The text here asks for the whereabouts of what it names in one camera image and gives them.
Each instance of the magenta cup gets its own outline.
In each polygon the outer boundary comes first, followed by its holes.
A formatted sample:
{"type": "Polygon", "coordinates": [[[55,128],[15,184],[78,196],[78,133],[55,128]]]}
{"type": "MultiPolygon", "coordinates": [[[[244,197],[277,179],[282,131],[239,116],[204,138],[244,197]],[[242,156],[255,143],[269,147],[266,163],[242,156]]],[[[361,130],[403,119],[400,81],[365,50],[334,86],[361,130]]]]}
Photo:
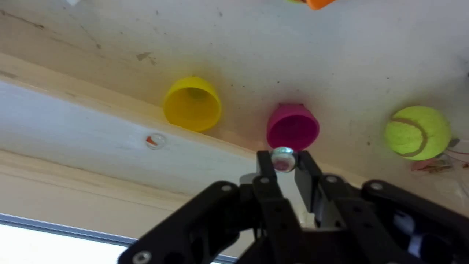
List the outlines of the magenta cup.
{"type": "Polygon", "coordinates": [[[280,105],[269,119],[270,147],[290,147],[302,152],[320,135],[320,122],[304,105],[280,105]]]}

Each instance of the yellow-green tennis ball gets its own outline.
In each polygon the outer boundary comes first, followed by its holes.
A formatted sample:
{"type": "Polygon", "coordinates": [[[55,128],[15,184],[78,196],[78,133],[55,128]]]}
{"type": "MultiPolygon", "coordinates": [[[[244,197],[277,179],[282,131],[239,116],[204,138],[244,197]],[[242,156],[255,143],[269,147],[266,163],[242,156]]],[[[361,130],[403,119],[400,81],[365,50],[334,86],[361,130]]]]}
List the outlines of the yellow-green tennis ball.
{"type": "Polygon", "coordinates": [[[408,160],[430,160],[446,152],[452,141],[447,119],[431,108],[399,111],[386,127],[387,146],[408,160]]]}

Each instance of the plastic cup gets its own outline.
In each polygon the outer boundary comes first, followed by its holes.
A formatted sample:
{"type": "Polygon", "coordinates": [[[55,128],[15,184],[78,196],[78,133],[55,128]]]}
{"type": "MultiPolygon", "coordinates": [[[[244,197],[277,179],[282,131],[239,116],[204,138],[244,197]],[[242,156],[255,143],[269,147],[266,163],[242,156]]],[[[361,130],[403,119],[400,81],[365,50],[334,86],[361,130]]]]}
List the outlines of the plastic cup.
{"type": "Polygon", "coordinates": [[[198,77],[173,84],[166,93],[163,111],[170,124],[197,133],[211,130],[222,119],[222,102],[216,89],[198,77]]]}
{"type": "Polygon", "coordinates": [[[267,143],[273,149],[302,152],[320,135],[320,122],[302,105],[280,105],[269,119],[267,143]]]}

